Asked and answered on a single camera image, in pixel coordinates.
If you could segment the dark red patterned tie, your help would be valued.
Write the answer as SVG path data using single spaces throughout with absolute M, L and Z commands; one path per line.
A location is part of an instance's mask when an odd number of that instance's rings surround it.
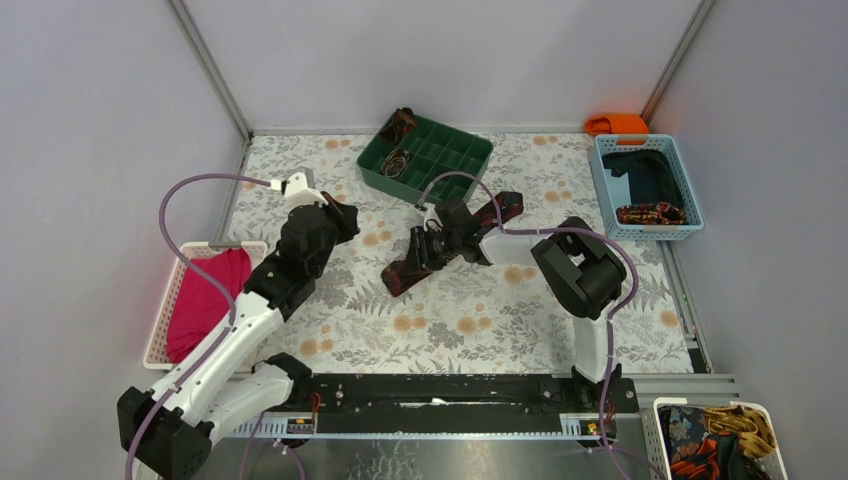
M 520 215 L 524 210 L 523 195 L 514 191 L 502 191 L 489 202 L 494 203 L 494 228 L 490 232 L 497 228 L 498 223 L 505 223 Z M 406 256 L 391 262 L 381 272 L 384 285 L 394 297 L 402 295 L 429 275 L 437 272 L 405 272 L 405 258 Z

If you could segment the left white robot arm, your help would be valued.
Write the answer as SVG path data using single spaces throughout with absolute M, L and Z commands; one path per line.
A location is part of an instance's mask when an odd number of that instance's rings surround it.
M 215 445 L 262 411 L 296 411 L 309 401 L 307 380 L 274 364 L 231 385 L 247 356 L 279 329 L 315 291 L 333 249 L 360 231 L 359 210 L 327 192 L 295 205 L 276 248 L 229 300 L 221 321 L 173 370 L 145 391 L 118 399 L 125 476 L 142 463 L 164 479 L 189 479 Z

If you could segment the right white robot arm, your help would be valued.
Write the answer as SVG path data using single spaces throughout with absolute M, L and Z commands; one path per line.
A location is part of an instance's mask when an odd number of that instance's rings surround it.
M 535 266 L 559 304 L 575 319 L 577 341 L 573 371 L 575 402 L 597 412 L 613 398 L 610 383 L 617 363 L 602 312 L 620 298 L 627 277 L 624 263 L 602 235 L 579 217 L 551 229 L 503 231 L 524 210 L 517 192 L 501 192 L 476 212 L 453 197 L 426 207 L 422 225 L 410 230 L 406 255 L 381 273 L 397 297 L 461 258 L 470 264 Z

